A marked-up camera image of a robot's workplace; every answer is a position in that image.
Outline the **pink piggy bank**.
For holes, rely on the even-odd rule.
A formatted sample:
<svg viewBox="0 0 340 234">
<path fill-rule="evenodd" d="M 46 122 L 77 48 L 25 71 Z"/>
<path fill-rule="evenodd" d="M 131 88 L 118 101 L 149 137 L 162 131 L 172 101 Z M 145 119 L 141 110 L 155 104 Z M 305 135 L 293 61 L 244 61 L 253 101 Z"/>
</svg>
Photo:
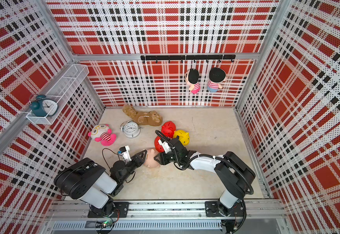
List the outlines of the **pink piggy bank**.
<svg viewBox="0 0 340 234">
<path fill-rule="evenodd" d="M 151 169 L 160 167 L 159 162 L 154 160 L 154 157 L 157 156 L 158 154 L 159 154 L 159 152 L 156 149 L 154 149 L 154 148 L 149 149 L 147 151 L 144 166 L 147 167 L 147 168 L 151 168 Z"/>
</svg>

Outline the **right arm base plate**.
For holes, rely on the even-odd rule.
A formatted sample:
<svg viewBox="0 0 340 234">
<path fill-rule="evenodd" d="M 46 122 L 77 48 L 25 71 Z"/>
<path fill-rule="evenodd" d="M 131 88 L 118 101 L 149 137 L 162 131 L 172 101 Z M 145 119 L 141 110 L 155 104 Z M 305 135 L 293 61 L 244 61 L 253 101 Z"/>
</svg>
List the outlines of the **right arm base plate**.
<svg viewBox="0 0 340 234">
<path fill-rule="evenodd" d="M 243 217 L 246 213 L 242 202 L 236 202 L 231 208 L 227 208 L 219 201 L 206 201 L 205 211 L 207 217 Z"/>
</svg>

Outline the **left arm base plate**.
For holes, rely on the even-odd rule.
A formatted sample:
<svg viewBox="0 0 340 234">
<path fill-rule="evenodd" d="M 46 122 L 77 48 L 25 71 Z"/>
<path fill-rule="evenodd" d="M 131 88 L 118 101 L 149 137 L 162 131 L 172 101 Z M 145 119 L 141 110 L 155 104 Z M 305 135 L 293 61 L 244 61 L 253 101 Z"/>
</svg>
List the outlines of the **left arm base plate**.
<svg viewBox="0 0 340 234">
<path fill-rule="evenodd" d="M 126 218 L 129 210 L 129 202 L 108 202 L 101 209 L 90 205 L 88 218 Z"/>
</svg>

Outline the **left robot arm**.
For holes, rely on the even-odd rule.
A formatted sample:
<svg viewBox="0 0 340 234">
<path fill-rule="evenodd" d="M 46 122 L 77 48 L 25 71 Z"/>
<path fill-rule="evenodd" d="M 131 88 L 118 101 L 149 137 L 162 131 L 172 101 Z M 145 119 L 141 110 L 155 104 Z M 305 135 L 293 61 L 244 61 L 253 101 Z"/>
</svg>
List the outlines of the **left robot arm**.
<svg viewBox="0 0 340 234">
<path fill-rule="evenodd" d="M 135 174 L 135 170 L 145 163 L 147 153 L 147 150 L 143 150 L 128 162 L 116 161 L 110 173 L 103 166 L 85 158 L 60 171 L 54 184 L 65 196 L 88 203 L 91 216 L 109 217 L 115 211 L 121 214 L 113 197 L 123 189 L 124 183 Z"/>
</svg>

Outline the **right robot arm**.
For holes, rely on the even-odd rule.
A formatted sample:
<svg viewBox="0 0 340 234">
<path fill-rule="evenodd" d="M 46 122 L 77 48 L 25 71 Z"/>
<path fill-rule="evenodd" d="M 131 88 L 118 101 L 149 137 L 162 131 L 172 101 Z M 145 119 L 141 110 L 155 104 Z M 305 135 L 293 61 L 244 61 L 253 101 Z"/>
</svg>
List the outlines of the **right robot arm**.
<svg viewBox="0 0 340 234">
<path fill-rule="evenodd" d="M 246 210 L 244 197 L 254 194 L 252 183 L 256 174 L 235 153 L 228 151 L 219 156 L 201 154 L 187 150 L 178 138 L 169 140 L 167 137 L 160 137 L 155 142 L 163 149 L 154 157 L 160 165 L 172 162 L 181 171 L 203 170 L 219 177 L 225 190 L 211 209 L 212 213 L 230 216 L 235 208 Z"/>
</svg>

